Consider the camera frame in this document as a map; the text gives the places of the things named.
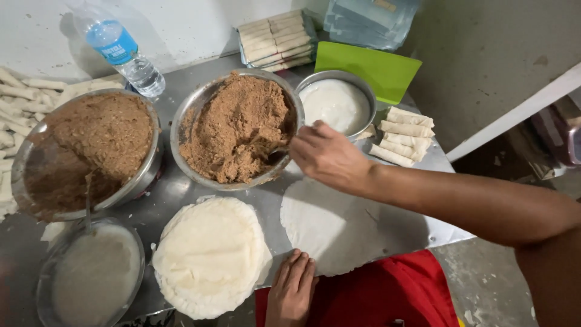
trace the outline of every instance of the stainless steel bowl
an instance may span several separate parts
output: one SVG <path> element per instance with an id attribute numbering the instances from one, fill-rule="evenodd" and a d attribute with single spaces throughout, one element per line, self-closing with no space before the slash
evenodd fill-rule
<path id="1" fill-rule="evenodd" d="M 276 74 L 265 72 L 260 69 L 244 68 L 237 69 L 234 71 L 242 76 L 252 76 L 258 79 L 271 80 L 276 82 L 282 88 L 286 104 L 289 105 L 291 109 L 295 110 L 296 112 L 295 133 L 296 131 L 299 130 L 301 126 L 304 125 L 303 103 L 300 101 L 298 94 L 293 90 L 291 85 L 287 83 L 283 78 L 277 76 Z M 178 108 L 178 111 L 175 113 L 171 125 L 170 145 L 171 145 L 171 154 L 174 156 L 176 163 L 178 164 L 180 169 L 194 182 L 197 182 L 207 187 L 211 187 L 218 191 L 239 191 L 249 189 L 253 186 L 260 185 L 271 179 L 276 178 L 278 174 L 284 169 L 284 167 L 286 167 L 286 165 L 291 161 L 291 158 L 287 154 L 271 170 L 254 178 L 250 183 L 221 184 L 215 180 L 208 179 L 198 174 L 194 169 L 190 167 L 190 165 L 188 165 L 187 161 L 180 154 L 180 138 L 185 137 L 186 129 L 187 127 L 190 127 L 186 126 L 184 128 L 184 126 L 182 126 L 185 114 L 189 110 L 194 110 L 195 111 L 194 119 L 192 120 L 192 122 L 195 119 L 197 119 L 206 103 L 208 103 L 214 97 L 216 91 L 223 84 L 224 80 L 228 78 L 228 76 L 230 75 L 219 77 L 207 83 L 206 85 L 195 90 L 192 94 L 187 96 L 186 99 L 184 99 L 184 101 Z"/>
<path id="2" fill-rule="evenodd" d="M 348 82 L 357 87 L 359 90 L 361 90 L 361 92 L 365 94 L 365 97 L 369 101 L 370 108 L 369 119 L 367 119 L 365 124 L 359 126 L 355 133 L 351 135 L 345 135 L 350 141 L 354 141 L 357 135 L 364 131 L 367 128 L 367 126 L 369 126 L 369 124 L 373 122 L 373 118 L 377 113 L 377 100 L 375 99 L 375 93 L 373 92 L 373 89 L 369 84 L 367 84 L 366 81 L 364 81 L 362 78 L 355 74 L 344 72 L 342 70 L 324 70 L 322 72 L 314 73 L 307 76 L 296 87 L 296 92 L 299 93 L 302 90 L 304 90 L 307 86 L 320 80 L 341 80 Z"/>
<path id="3" fill-rule="evenodd" d="M 120 307 L 117 312 L 107 321 L 107 323 L 103 326 L 113 326 L 121 317 L 125 314 L 139 287 L 141 285 L 141 280 L 143 279 L 144 270 L 145 270 L 145 252 L 144 246 L 139 238 L 139 235 L 135 231 L 135 229 L 125 226 L 119 220 L 115 218 L 100 218 L 91 221 L 92 230 L 97 228 L 99 225 L 117 225 L 127 229 L 132 235 L 135 241 L 137 242 L 137 246 L 139 248 L 139 273 L 137 274 L 137 280 L 135 281 L 135 286 L 133 287 L 133 291 L 131 295 L 127 299 L 127 302 L 124 306 Z M 36 305 L 37 305 L 37 312 L 38 317 L 42 321 L 42 323 L 46 327 L 53 327 L 59 326 L 64 327 L 65 324 L 61 321 L 58 313 L 55 311 L 55 306 L 53 305 L 52 300 L 52 285 L 56 275 L 56 268 L 58 263 L 63 258 L 63 255 L 69 249 L 69 247 L 82 235 L 86 234 L 85 231 L 85 224 L 78 223 L 73 226 L 70 230 L 64 232 L 64 235 L 61 235 L 56 244 L 51 248 L 49 253 L 47 253 L 46 258 L 44 259 L 45 262 L 43 263 L 40 269 L 40 275 L 38 277 L 38 285 L 36 289 Z"/>
<path id="4" fill-rule="evenodd" d="M 141 167 L 133 176 L 133 178 L 125 184 L 119 191 L 115 192 L 112 196 L 105 199 L 103 202 L 97 203 L 94 205 L 94 211 L 101 211 L 106 208 L 110 208 L 114 205 L 123 204 L 129 200 L 133 200 L 136 196 L 138 196 L 141 192 L 143 192 L 154 180 L 159 168 L 162 165 L 162 156 L 163 156 L 163 142 L 162 139 L 159 137 L 160 133 L 160 122 L 159 118 L 157 117 L 157 113 L 153 108 L 152 103 L 144 96 L 118 88 L 107 88 L 104 90 L 92 91 L 85 93 L 83 95 L 79 95 L 78 97 L 70 100 L 70 101 L 77 101 L 83 97 L 89 95 L 100 95 L 106 93 L 123 93 L 128 95 L 136 95 L 143 100 L 143 102 L 147 106 L 149 117 L 153 123 L 153 139 L 151 146 L 149 148 L 149 152 L 145 157 Z M 56 108 L 53 112 L 57 112 L 63 108 L 64 105 Z M 33 128 L 30 134 L 36 134 L 46 131 L 46 123 L 40 122 Z M 12 165 L 12 193 L 14 194 L 14 198 L 18 203 L 19 208 L 22 210 L 26 210 L 29 208 L 31 204 L 34 203 L 34 200 L 30 197 L 26 187 L 24 185 L 24 172 L 26 171 L 26 165 L 28 162 L 28 158 L 34 149 L 34 144 L 28 140 L 25 140 L 18 153 L 14 158 L 14 164 Z M 34 215 L 35 217 L 39 218 L 40 214 L 30 214 Z M 85 209 L 73 212 L 63 212 L 60 214 L 55 214 L 53 216 L 53 221 L 71 221 L 74 219 L 85 217 L 86 211 Z"/>

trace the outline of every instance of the green cutting board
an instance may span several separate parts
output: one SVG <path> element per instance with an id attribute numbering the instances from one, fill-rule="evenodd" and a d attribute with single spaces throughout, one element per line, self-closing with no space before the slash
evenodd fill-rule
<path id="1" fill-rule="evenodd" d="M 377 100 L 396 105 L 421 65 L 421 61 L 404 56 L 321 41 L 315 72 L 337 69 L 353 73 L 371 85 Z"/>

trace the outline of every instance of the stainless steel table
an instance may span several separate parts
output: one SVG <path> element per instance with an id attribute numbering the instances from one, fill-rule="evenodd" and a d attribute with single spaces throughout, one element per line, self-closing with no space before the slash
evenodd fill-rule
<path id="1" fill-rule="evenodd" d="M 154 99 L 154 105 L 162 123 L 162 136 L 166 149 L 164 172 L 147 196 L 102 212 L 99 216 L 111 215 L 136 228 L 144 243 L 146 262 L 149 262 L 152 253 L 150 244 L 159 241 L 162 229 L 183 205 L 194 203 L 199 197 L 212 194 L 236 197 L 254 206 L 258 213 L 266 243 L 274 257 L 270 274 L 265 282 L 265 285 L 270 285 L 282 257 L 291 250 L 291 244 L 280 224 L 279 210 L 286 188 L 303 177 L 300 170 L 297 171 L 296 167 L 289 166 L 277 180 L 253 189 L 217 192 L 196 184 L 186 177 L 177 167 L 170 153 L 169 123 L 181 101 L 197 86 L 228 74 L 232 69 L 242 67 L 244 66 L 240 63 L 239 55 L 231 55 L 164 75 L 167 88 L 161 97 Z M 280 72 L 279 75 L 296 87 L 303 78 L 313 72 L 313 69 L 314 65 L 301 66 Z M 379 105 L 380 110 L 388 108 L 388 105 L 381 102 Z M 408 96 L 398 107 L 419 113 Z M 378 117 L 379 119 L 385 117 L 385 112 L 383 114 L 380 112 Z M 356 142 L 356 145 L 367 153 L 371 143 L 378 141 L 367 139 Z M 454 172 L 437 142 L 430 147 L 424 160 L 414 167 Z M 389 223 L 383 226 L 389 243 L 389 252 L 386 256 L 413 252 L 472 237 L 471 234 L 454 226 L 394 207 L 387 212 L 382 212 L 382 215 L 389 216 Z M 12 267 L 11 276 L 8 278 L 10 312 L 6 320 L 7 326 L 42 326 L 36 314 L 34 289 L 41 260 L 47 247 L 46 243 L 40 242 L 44 227 L 44 223 L 36 223 L 22 214 L 8 217 L 0 225 L 0 260 L 2 264 L 9 264 Z M 172 306 L 165 302 L 159 291 L 153 275 L 153 267 L 147 266 L 141 288 L 122 321 L 171 308 Z"/>

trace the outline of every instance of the red cloth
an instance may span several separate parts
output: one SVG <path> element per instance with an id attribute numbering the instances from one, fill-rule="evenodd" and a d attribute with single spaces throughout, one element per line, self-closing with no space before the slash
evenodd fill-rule
<path id="1" fill-rule="evenodd" d="M 270 288 L 256 290 L 256 326 L 264 327 Z M 459 327 L 442 267 L 428 250 L 321 277 L 307 326 Z"/>

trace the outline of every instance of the plastic bottle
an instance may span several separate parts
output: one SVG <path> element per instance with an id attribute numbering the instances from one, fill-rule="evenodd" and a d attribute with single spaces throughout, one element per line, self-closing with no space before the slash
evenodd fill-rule
<path id="1" fill-rule="evenodd" d="M 83 1 L 69 4 L 75 28 L 89 45 L 146 97 L 156 97 L 166 88 L 166 80 L 138 51 L 137 43 L 125 27 L 105 9 Z"/>

